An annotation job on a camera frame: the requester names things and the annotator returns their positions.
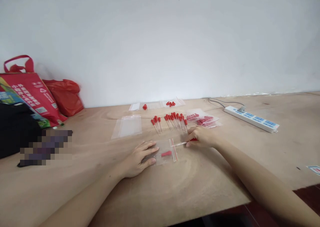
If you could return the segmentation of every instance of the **power cord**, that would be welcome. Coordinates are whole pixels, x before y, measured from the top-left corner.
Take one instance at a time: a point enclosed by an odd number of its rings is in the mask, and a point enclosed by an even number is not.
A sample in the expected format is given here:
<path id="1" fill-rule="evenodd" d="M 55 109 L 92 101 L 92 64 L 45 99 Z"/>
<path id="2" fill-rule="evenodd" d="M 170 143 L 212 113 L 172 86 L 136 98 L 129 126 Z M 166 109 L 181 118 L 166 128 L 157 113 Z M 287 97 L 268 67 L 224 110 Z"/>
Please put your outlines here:
<path id="1" fill-rule="evenodd" d="M 226 107 L 224 104 L 222 104 L 222 103 L 220 103 L 220 102 L 218 102 L 218 101 L 213 101 L 213 100 L 210 100 L 210 98 L 208 98 L 208 101 L 211 101 L 211 102 L 216 102 L 216 103 L 218 103 L 218 104 L 220 104 L 220 105 L 222 105 L 224 108 Z"/>
<path id="2" fill-rule="evenodd" d="M 238 109 L 238 111 L 241 112 L 241 113 L 245 113 L 245 112 L 246 112 L 246 106 L 245 106 L 244 104 L 240 103 L 240 102 L 225 102 L 225 101 L 221 101 L 221 100 L 216 99 L 216 98 L 208 98 L 208 100 L 209 100 L 209 101 L 212 101 L 212 102 L 219 103 L 219 104 L 222 105 L 224 108 L 226 108 L 225 105 L 223 105 L 223 104 L 220 103 L 220 102 L 223 102 L 223 103 L 237 103 L 237 104 L 242 105 L 242 107 L 240 107 L 240 108 Z"/>

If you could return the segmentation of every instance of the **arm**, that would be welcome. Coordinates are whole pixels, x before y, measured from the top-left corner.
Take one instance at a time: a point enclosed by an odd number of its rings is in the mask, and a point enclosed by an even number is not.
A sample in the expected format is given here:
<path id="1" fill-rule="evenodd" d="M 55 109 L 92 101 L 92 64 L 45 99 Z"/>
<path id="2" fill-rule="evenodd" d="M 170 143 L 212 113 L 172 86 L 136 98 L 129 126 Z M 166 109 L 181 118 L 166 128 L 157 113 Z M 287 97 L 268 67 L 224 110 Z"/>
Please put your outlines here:
<path id="1" fill-rule="evenodd" d="M 120 180 L 125 177 L 134 177 L 156 162 L 152 158 L 141 164 L 145 156 L 159 149 L 158 147 L 148 149 L 153 145 L 155 145 L 155 142 L 150 141 L 142 142 L 135 147 L 132 154 L 124 161 L 114 166 L 97 181 L 65 203 L 40 226 L 88 226 L 104 200 Z"/>
<path id="2" fill-rule="evenodd" d="M 275 175 L 245 153 L 204 127 L 188 131 L 187 147 L 213 147 L 231 165 L 259 204 L 290 226 L 320 226 L 320 217 Z"/>

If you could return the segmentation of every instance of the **finger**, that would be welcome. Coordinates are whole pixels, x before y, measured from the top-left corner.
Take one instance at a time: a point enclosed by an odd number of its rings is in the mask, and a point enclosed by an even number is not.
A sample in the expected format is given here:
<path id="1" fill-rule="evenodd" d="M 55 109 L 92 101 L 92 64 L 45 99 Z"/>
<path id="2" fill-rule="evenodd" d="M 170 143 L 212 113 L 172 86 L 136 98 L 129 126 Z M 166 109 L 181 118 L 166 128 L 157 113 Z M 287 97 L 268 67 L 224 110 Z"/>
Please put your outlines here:
<path id="1" fill-rule="evenodd" d="M 138 144 L 135 149 L 139 148 L 145 141 L 142 141 L 140 144 Z"/>
<path id="2" fill-rule="evenodd" d="M 196 137 L 197 131 L 194 130 L 193 132 L 191 132 L 187 137 L 186 137 L 186 141 L 190 141 L 193 138 L 197 138 Z"/>
<path id="3" fill-rule="evenodd" d="M 144 170 L 145 168 L 153 165 L 155 162 L 156 162 L 156 159 L 151 158 L 151 159 L 148 159 L 146 162 L 142 163 L 140 166 L 141 166 L 142 170 Z"/>
<path id="4" fill-rule="evenodd" d="M 186 147 L 201 147 L 201 143 L 199 141 L 189 141 Z"/>
<path id="5" fill-rule="evenodd" d="M 188 129 L 188 134 L 191 134 L 194 130 L 196 129 L 196 127 L 191 127 L 190 129 Z"/>
<path id="6" fill-rule="evenodd" d="M 156 144 L 155 141 L 149 141 L 149 142 L 147 142 L 147 143 L 142 144 L 142 145 L 139 147 L 139 149 L 140 149 L 140 150 L 146 150 L 146 149 L 148 149 L 149 147 L 151 147 L 151 146 L 153 146 L 153 145 L 155 145 L 155 144 Z"/>
<path id="7" fill-rule="evenodd" d="M 150 155 L 150 154 L 152 154 L 152 153 L 154 153 L 154 152 L 156 152 L 158 150 L 159 150 L 159 147 L 155 147 L 155 148 L 150 148 L 150 149 L 144 150 L 144 151 L 141 152 L 142 158 L 144 158 L 147 155 Z"/>

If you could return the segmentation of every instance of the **red plastic bag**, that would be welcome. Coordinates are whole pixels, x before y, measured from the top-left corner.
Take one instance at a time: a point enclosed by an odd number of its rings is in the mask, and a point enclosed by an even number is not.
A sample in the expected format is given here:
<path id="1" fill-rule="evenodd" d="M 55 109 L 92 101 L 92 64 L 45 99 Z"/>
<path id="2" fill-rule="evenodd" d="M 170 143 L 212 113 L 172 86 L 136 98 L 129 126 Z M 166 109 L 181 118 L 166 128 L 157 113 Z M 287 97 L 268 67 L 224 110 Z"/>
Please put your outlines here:
<path id="1" fill-rule="evenodd" d="M 80 87 L 71 80 L 63 81 L 43 80 L 55 98 L 59 110 L 65 116 L 73 116 L 83 109 L 83 104 L 78 96 Z"/>
<path id="2" fill-rule="evenodd" d="M 8 62 L 20 58 L 29 58 L 25 67 L 18 65 L 11 66 L 7 69 Z M 56 102 L 50 91 L 33 69 L 33 60 L 30 56 L 22 55 L 14 57 L 4 63 L 5 74 L 0 74 L 0 92 L 5 96 L 0 100 L 4 103 L 14 104 L 17 102 L 26 103 L 34 112 L 32 115 L 41 128 L 54 127 L 63 125 L 67 119 L 59 113 Z"/>

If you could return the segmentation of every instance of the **wooden table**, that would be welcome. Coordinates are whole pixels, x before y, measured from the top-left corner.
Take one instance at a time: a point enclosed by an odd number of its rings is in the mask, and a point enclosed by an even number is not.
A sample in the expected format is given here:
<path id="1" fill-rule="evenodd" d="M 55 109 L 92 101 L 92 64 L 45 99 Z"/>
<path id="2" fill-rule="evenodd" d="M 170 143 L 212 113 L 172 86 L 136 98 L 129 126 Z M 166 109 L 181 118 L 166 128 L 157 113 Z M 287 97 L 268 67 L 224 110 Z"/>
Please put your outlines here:
<path id="1" fill-rule="evenodd" d="M 268 133 L 223 112 L 207 99 L 187 100 L 170 110 L 202 110 L 220 117 L 214 131 L 262 164 L 292 189 L 320 183 L 306 166 L 320 165 L 320 92 L 228 97 L 247 111 L 280 124 Z M 125 157 L 141 140 L 173 138 L 163 122 L 158 136 L 150 123 L 168 109 L 136 111 L 141 135 L 111 139 L 116 119 L 132 114 L 127 106 L 84 109 L 61 129 L 73 130 L 73 159 L 68 164 L 17 168 L 19 154 L 0 160 L 0 226 L 35 226 L 98 175 Z M 177 147 L 178 162 L 153 166 L 122 180 L 110 193 L 90 226 L 167 226 L 245 204 L 250 197 L 228 163 L 214 149 Z"/>

